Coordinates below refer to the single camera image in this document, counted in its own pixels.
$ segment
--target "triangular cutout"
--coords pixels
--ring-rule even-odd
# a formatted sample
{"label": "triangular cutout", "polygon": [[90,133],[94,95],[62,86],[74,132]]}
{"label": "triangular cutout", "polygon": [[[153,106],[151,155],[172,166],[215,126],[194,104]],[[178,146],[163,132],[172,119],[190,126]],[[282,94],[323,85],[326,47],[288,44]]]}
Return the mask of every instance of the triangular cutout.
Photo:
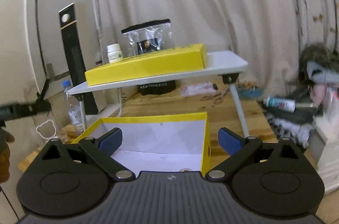
{"label": "triangular cutout", "polygon": [[280,157],[282,158],[291,158],[291,159],[298,159],[297,154],[294,152],[290,145],[284,145],[282,151],[280,153]]}
{"label": "triangular cutout", "polygon": [[50,160],[50,159],[57,159],[61,158],[59,150],[57,146],[51,146],[50,149],[47,151],[45,156],[42,158],[43,160]]}

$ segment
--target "black panel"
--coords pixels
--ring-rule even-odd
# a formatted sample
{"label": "black panel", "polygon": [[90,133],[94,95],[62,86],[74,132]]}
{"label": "black panel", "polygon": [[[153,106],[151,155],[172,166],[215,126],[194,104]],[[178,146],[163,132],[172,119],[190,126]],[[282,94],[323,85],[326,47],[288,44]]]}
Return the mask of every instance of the black panel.
{"label": "black panel", "polygon": [[[69,14],[71,17],[68,22],[62,22],[61,18],[64,14]],[[64,45],[67,65],[71,79],[74,86],[77,86],[83,82],[86,82],[85,78],[85,63],[83,60],[77,23],[73,23],[76,20],[74,4],[68,6],[59,13],[62,42]],[[86,115],[96,115],[99,113],[99,109],[95,102],[92,92],[84,93],[84,105]]]}

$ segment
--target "open yellow box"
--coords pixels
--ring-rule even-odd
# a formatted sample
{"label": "open yellow box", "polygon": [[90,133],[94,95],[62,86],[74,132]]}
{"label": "open yellow box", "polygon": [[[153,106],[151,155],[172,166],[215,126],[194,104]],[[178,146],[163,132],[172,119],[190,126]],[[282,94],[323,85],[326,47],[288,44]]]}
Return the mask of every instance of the open yellow box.
{"label": "open yellow box", "polygon": [[114,127],[122,130],[122,144],[112,158],[139,175],[140,171],[210,170],[211,144],[207,113],[102,118],[73,143],[98,138]]}
{"label": "open yellow box", "polygon": [[207,52],[204,44],[152,52],[105,64],[85,72],[89,86],[166,74],[205,69]]}

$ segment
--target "beige curtain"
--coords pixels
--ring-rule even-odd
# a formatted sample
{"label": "beige curtain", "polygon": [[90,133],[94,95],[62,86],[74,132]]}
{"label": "beige curtain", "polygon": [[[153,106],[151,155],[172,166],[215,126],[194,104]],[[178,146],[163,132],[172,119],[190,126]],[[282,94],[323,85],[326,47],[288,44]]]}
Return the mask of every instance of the beige curtain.
{"label": "beige curtain", "polygon": [[285,94],[298,70],[298,29],[294,0],[97,0],[102,53],[121,30],[170,18],[177,46],[204,43],[208,50],[231,49],[249,62],[251,75],[268,94]]}

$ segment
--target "clear plastic bag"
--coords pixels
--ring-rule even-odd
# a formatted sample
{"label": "clear plastic bag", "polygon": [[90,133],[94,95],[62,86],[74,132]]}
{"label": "clear plastic bag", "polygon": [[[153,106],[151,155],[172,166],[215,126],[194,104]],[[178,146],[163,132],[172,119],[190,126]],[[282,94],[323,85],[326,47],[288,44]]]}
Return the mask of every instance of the clear plastic bag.
{"label": "clear plastic bag", "polygon": [[129,39],[128,57],[173,48],[171,21],[153,20],[121,31]]}

